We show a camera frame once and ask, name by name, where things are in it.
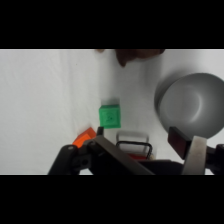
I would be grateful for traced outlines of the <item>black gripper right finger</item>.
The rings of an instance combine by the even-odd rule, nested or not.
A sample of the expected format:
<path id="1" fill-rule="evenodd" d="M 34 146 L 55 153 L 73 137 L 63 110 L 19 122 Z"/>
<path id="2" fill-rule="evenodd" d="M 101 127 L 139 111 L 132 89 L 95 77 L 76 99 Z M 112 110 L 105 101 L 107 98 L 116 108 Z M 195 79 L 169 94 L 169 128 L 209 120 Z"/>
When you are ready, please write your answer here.
<path id="1" fill-rule="evenodd" d="M 209 147 L 206 138 L 189 139 L 176 127 L 169 128 L 168 143 L 184 161 L 182 175 L 203 175 L 206 169 L 224 175 L 224 144 Z"/>

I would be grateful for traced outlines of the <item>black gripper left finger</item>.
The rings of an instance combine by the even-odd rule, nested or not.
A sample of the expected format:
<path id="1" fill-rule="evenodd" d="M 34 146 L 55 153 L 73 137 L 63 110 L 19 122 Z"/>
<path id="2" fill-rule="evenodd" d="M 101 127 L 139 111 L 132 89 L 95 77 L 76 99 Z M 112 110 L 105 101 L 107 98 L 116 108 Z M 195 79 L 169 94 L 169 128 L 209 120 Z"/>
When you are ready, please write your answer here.
<path id="1" fill-rule="evenodd" d="M 144 146 L 149 148 L 144 160 L 149 161 L 153 147 L 148 142 L 118 141 L 111 143 L 104 137 L 104 128 L 97 129 L 93 139 L 85 140 L 78 148 L 65 145 L 57 154 L 49 175 L 79 175 L 88 169 L 93 175 L 153 175 L 153 172 L 123 152 L 121 144 Z"/>

